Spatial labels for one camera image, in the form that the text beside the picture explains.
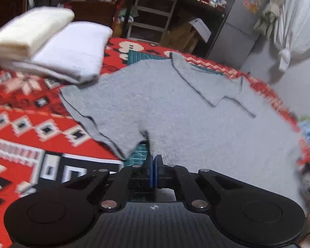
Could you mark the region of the grey polo shirt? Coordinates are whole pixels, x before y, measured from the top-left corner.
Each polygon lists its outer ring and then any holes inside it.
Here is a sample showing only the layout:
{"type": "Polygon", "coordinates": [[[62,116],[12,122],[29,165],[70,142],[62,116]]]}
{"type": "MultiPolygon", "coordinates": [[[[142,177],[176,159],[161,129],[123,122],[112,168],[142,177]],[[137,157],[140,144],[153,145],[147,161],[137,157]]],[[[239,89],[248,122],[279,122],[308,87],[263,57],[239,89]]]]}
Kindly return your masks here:
{"type": "Polygon", "coordinates": [[[208,168],[305,205],[294,164],[301,135],[244,77],[207,72],[173,52],[65,86],[60,98],[122,160],[148,141],[167,164],[208,168]]]}

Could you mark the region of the green cutting mat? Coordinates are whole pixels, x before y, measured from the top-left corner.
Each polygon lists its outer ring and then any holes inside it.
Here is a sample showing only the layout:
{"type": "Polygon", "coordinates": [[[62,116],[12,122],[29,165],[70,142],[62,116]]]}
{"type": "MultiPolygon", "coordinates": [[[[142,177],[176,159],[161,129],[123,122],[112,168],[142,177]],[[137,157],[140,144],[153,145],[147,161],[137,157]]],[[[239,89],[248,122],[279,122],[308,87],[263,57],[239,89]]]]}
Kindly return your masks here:
{"type": "MultiPolygon", "coordinates": [[[[137,63],[139,61],[149,60],[149,59],[160,61],[160,60],[165,60],[167,58],[160,57],[159,55],[146,54],[146,53],[130,50],[128,53],[127,65],[133,65],[134,63],[137,63]]],[[[197,67],[198,70],[223,76],[223,73],[217,72],[216,70],[212,70],[204,66],[200,66],[200,65],[195,65],[193,63],[192,65],[197,67]]],[[[141,141],[137,145],[135,150],[132,152],[132,154],[125,160],[124,167],[142,165],[146,161],[146,158],[148,155],[150,155],[149,141],[148,140],[141,141]]]]}

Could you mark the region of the red patterned christmas tablecloth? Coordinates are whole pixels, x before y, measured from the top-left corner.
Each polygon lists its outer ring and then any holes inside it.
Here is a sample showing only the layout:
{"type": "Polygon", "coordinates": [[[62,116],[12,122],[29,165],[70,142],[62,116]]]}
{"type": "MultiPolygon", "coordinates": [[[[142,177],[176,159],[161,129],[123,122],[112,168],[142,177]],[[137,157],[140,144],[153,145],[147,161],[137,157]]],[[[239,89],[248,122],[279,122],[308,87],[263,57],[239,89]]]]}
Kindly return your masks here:
{"type": "Polygon", "coordinates": [[[210,208],[192,212],[154,186],[152,155],[152,190],[103,211],[124,163],[70,116],[62,88],[0,71],[0,247],[297,247],[305,215],[295,202],[201,168],[189,172],[210,208]]]}

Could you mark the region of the folded white towel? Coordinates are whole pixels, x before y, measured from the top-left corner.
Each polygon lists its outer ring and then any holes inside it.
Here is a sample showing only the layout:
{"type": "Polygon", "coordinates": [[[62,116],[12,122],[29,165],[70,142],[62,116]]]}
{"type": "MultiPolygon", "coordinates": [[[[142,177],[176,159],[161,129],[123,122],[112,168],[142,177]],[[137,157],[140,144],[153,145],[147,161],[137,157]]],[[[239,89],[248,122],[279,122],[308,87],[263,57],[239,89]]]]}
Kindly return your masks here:
{"type": "Polygon", "coordinates": [[[75,85],[90,82],[100,76],[105,47],[112,33],[108,26],[72,22],[52,36],[31,58],[0,57],[0,66],[75,85]]]}

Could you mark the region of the leaning cardboard sheets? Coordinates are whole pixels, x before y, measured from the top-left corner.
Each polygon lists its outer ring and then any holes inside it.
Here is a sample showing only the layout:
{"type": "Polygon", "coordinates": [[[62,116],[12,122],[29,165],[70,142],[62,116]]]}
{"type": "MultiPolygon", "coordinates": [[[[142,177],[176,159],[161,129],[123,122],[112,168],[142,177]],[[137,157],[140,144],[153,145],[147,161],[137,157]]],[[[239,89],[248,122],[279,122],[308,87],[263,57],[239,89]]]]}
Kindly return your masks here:
{"type": "Polygon", "coordinates": [[[179,27],[166,31],[160,46],[191,54],[199,42],[199,35],[192,24],[185,23],[179,27]]]}

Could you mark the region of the white drawer shelf unit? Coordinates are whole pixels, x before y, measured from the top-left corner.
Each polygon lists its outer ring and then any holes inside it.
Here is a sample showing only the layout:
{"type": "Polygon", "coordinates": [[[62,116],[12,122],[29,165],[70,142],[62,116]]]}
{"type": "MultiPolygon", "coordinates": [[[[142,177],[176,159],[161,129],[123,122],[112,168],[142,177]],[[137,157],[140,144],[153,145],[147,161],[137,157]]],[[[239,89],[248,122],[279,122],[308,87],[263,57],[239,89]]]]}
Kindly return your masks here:
{"type": "Polygon", "coordinates": [[[170,24],[177,0],[135,0],[126,37],[159,44],[170,24]]]}

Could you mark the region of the dark wooden drawer cabinet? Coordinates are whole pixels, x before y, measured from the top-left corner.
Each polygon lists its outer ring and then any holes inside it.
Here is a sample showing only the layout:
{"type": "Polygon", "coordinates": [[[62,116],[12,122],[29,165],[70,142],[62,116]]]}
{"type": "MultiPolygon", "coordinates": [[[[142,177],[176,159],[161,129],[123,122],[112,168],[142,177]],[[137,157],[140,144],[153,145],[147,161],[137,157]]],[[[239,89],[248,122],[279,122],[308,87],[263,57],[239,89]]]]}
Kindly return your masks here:
{"type": "Polygon", "coordinates": [[[69,4],[75,14],[74,21],[88,21],[105,26],[112,26],[113,17],[116,12],[114,2],[103,1],[73,1],[69,4]]]}

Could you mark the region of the folded cream towel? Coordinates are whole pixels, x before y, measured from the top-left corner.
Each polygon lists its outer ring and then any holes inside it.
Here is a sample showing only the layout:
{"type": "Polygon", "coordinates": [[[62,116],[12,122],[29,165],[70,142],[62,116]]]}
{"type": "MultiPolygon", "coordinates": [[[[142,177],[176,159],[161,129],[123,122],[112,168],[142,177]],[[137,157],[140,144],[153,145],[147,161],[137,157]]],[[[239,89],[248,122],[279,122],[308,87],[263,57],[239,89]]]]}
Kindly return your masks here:
{"type": "Polygon", "coordinates": [[[71,9],[35,7],[0,28],[0,57],[28,59],[74,20],[71,9]]]}

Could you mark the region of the silver refrigerator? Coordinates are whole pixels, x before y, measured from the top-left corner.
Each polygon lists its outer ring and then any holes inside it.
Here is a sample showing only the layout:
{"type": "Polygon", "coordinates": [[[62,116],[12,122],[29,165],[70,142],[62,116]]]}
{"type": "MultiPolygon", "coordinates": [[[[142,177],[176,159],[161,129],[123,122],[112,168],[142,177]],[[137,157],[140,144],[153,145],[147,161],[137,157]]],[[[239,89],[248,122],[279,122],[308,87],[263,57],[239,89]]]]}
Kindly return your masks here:
{"type": "Polygon", "coordinates": [[[207,58],[236,69],[241,68],[259,33],[254,26],[269,0],[226,1],[224,21],[207,58]]]}

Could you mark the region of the beige hanging bag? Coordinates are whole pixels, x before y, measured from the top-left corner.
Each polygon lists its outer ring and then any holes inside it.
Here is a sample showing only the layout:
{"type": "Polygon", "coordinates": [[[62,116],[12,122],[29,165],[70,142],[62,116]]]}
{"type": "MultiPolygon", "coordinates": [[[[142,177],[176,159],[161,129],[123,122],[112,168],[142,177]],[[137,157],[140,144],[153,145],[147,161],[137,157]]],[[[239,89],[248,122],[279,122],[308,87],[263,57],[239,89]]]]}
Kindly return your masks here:
{"type": "Polygon", "coordinates": [[[278,17],[279,6],[276,3],[269,2],[254,25],[254,30],[270,38],[278,17]]]}

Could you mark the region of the white knotted curtain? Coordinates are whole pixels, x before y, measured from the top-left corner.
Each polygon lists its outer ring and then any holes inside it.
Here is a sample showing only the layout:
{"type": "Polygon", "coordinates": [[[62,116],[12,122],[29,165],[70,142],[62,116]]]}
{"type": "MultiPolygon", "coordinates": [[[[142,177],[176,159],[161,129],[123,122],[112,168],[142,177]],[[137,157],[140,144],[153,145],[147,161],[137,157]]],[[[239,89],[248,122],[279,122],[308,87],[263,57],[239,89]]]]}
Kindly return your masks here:
{"type": "Polygon", "coordinates": [[[286,0],[280,7],[273,43],[279,50],[278,70],[310,57],[310,0],[286,0]]]}

